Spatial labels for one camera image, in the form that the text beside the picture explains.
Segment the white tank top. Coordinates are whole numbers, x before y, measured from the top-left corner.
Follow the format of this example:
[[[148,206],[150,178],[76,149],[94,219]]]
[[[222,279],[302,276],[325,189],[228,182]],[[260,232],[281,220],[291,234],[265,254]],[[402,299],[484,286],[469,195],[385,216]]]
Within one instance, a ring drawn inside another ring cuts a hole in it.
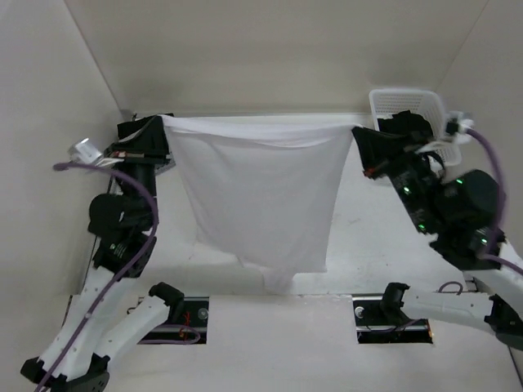
[[[326,270],[356,120],[346,114],[163,116],[201,243],[283,292]]]

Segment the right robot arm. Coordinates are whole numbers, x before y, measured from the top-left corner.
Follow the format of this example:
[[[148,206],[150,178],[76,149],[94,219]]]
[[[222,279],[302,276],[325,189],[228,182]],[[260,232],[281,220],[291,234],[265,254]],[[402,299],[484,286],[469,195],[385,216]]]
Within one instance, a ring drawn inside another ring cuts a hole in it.
[[[419,319],[435,319],[490,333],[521,350],[522,263],[500,228],[502,176],[475,169],[444,180],[428,162],[430,138],[419,131],[394,135],[356,126],[352,134],[364,176],[386,177],[414,228],[434,236],[430,248],[487,288],[452,294],[388,283],[373,310],[394,331]]]

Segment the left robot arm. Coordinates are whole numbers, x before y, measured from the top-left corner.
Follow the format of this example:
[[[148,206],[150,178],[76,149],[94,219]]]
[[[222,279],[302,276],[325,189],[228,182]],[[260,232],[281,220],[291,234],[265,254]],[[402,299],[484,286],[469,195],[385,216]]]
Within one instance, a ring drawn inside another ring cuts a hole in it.
[[[70,168],[103,172],[120,191],[99,194],[91,201],[88,231],[99,245],[83,289],[54,341],[20,370],[38,391],[102,391],[117,360],[153,328],[182,319],[183,293],[158,283],[135,310],[109,326],[157,241],[156,174],[172,161],[164,119],[155,115],[120,123],[117,141],[104,151],[85,139],[70,149],[68,162],[53,167],[56,172]]]

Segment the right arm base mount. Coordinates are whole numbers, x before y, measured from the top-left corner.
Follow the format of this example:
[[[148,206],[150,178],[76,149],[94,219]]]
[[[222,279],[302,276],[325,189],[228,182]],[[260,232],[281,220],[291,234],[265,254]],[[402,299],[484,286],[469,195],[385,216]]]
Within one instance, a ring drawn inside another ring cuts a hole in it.
[[[404,283],[388,283],[383,294],[352,297],[359,344],[432,344],[427,319],[409,318],[402,311]]]

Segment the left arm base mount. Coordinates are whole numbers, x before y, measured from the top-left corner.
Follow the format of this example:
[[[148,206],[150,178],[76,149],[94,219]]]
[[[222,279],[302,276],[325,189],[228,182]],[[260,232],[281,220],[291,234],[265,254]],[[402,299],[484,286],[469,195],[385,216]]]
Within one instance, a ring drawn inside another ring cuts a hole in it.
[[[173,315],[144,338],[142,345],[206,345],[209,321],[209,297],[187,297],[181,312]]]

